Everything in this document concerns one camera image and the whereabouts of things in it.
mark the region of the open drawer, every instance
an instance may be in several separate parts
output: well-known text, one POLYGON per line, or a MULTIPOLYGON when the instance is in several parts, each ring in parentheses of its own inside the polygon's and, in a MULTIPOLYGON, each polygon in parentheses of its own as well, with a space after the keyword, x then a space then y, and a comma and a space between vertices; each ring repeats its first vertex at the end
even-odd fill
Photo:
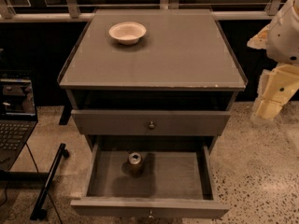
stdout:
POLYGON ((81 134, 221 135, 230 111, 76 110, 81 134))
POLYGON ((192 137, 102 137, 83 196, 71 205, 108 217, 220 218, 229 210, 217 201, 206 146, 192 137), (133 151, 142 157, 139 175, 130 172, 133 151))

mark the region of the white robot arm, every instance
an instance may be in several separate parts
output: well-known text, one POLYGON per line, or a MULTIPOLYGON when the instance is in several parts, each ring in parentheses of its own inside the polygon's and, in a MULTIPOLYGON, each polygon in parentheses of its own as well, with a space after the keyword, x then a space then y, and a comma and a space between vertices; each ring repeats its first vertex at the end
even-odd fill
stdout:
POLYGON ((253 117, 273 120, 299 89, 299 0, 288 0, 248 46, 266 49, 278 66, 264 70, 253 106, 253 117))

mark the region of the bowl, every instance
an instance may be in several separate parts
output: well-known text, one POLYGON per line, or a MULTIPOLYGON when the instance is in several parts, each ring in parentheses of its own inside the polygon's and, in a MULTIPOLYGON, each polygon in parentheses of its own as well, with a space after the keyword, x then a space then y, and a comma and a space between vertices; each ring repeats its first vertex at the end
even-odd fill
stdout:
POLYGON ((122 22, 112 26, 109 34, 123 45, 133 45, 147 32, 147 29, 137 22, 122 22))

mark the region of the floor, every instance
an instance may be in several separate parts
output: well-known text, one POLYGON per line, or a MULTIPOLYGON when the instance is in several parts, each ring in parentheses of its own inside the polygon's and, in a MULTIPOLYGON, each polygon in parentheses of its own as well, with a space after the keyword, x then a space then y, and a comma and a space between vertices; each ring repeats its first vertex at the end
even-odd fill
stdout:
MULTIPOLYGON (((235 103, 232 116, 210 156, 212 173, 222 203, 230 211, 222 218, 121 218, 84 217, 70 206, 82 192, 91 152, 71 119, 59 126, 61 107, 39 107, 39 122, 28 141, 40 172, 47 172, 61 143, 70 153, 63 159, 50 196, 63 223, 299 223, 299 103, 287 104, 275 121, 257 125, 250 120, 252 103, 235 103)), ((14 171, 34 171, 25 147, 14 171)), ((5 199, 0 186, 0 203, 5 199)), ((60 223, 55 208, 47 198, 44 220, 30 221, 39 189, 7 188, 7 202, 0 207, 0 223, 60 223)))

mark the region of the cabinet top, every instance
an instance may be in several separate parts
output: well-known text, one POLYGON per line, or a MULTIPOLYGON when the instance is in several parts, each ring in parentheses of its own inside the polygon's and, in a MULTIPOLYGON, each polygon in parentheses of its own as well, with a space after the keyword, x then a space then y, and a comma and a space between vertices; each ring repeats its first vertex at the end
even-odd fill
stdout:
POLYGON ((60 86, 65 89, 244 90, 246 79, 209 10, 97 10, 60 86), (109 29, 125 21, 147 32, 124 46, 109 29))

